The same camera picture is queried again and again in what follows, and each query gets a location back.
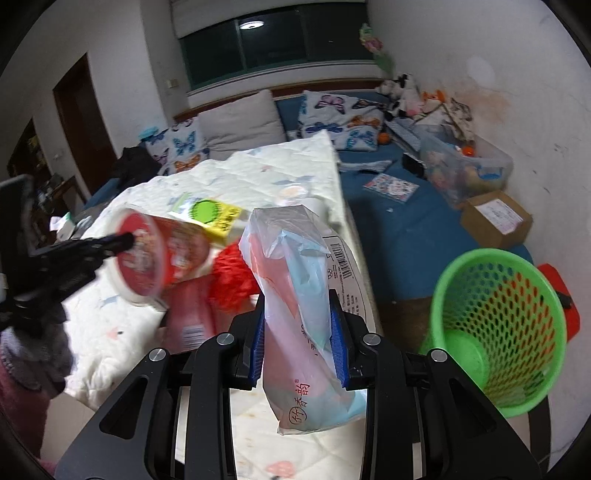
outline mattress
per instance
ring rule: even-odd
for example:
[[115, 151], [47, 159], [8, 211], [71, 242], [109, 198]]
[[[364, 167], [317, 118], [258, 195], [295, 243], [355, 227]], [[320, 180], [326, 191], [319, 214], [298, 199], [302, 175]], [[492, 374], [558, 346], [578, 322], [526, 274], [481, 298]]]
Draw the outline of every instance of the mattress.
[[[188, 388], [183, 392], [176, 459], [184, 463]], [[277, 419], [258, 388], [230, 392], [236, 473], [241, 480], [358, 480], [363, 460], [365, 419], [325, 432], [277, 434]], [[413, 478], [421, 478], [421, 445], [413, 444]], [[396, 466], [392, 466], [392, 476]]]
[[[321, 197], [329, 211], [330, 226], [350, 246], [371, 286], [352, 218], [343, 200], [337, 170], [338, 156], [326, 132], [312, 138], [269, 145], [235, 153], [226, 161], [206, 160], [192, 170], [156, 177], [130, 188], [101, 213], [84, 238], [107, 235], [111, 216], [124, 206], [165, 216], [183, 192], [217, 198], [252, 210], [274, 206], [285, 186], [305, 185]], [[66, 393], [97, 409], [137, 362], [157, 345], [156, 332], [163, 313], [150, 306], [134, 306], [120, 298], [105, 268], [97, 279], [66, 302], [66, 331], [76, 358]], [[376, 331], [373, 321], [370, 331]], [[280, 437], [262, 388], [231, 395], [236, 464], [242, 478], [358, 478], [363, 449], [363, 421], [329, 432]], [[182, 435], [177, 456], [184, 455]]]

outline green wastebasket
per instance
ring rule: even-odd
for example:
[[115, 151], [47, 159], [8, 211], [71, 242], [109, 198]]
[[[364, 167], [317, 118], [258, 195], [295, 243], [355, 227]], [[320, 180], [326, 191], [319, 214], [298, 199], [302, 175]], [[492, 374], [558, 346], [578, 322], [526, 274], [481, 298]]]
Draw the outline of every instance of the green wastebasket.
[[433, 296], [421, 348], [442, 348], [505, 418], [534, 408], [562, 367], [566, 322], [556, 292], [532, 264], [482, 248], [456, 258]]

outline barcode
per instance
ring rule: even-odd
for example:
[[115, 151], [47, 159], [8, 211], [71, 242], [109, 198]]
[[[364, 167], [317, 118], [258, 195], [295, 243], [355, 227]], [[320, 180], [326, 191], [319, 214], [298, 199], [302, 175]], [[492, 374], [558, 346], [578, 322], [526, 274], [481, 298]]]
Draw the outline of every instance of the barcode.
[[351, 268], [347, 263], [345, 252], [343, 252], [343, 247], [340, 246], [340, 244], [330, 244], [330, 249], [335, 256], [336, 261], [339, 263], [340, 272], [343, 274], [343, 278], [349, 278], [352, 273]]
[[187, 350], [199, 348], [205, 340], [207, 339], [203, 325], [183, 327], [183, 345]]

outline red noodle cup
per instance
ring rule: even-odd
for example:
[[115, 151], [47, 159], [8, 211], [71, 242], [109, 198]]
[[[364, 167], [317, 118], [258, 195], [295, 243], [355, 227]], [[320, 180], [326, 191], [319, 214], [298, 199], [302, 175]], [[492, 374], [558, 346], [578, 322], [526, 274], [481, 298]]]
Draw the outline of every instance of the red noodle cup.
[[152, 303], [168, 286], [191, 278], [209, 254], [199, 225], [133, 208], [117, 212], [109, 230], [135, 237], [134, 247], [117, 255], [107, 270], [119, 294], [132, 303]]

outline metal screw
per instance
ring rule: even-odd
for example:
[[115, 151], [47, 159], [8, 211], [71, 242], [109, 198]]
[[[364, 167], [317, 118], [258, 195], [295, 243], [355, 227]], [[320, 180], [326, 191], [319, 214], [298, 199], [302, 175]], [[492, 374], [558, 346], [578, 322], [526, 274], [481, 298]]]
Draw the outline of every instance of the metal screw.
[[234, 341], [234, 336], [231, 333], [220, 333], [217, 336], [217, 342], [220, 345], [230, 345]]
[[368, 333], [363, 337], [363, 342], [367, 345], [379, 345], [382, 339], [377, 333]]
[[444, 350], [434, 350], [431, 352], [431, 358], [436, 362], [444, 362], [447, 360], [447, 353]]
[[163, 348], [155, 348], [148, 354], [148, 358], [153, 362], [160, 362], [166, 356], [166, 350]]

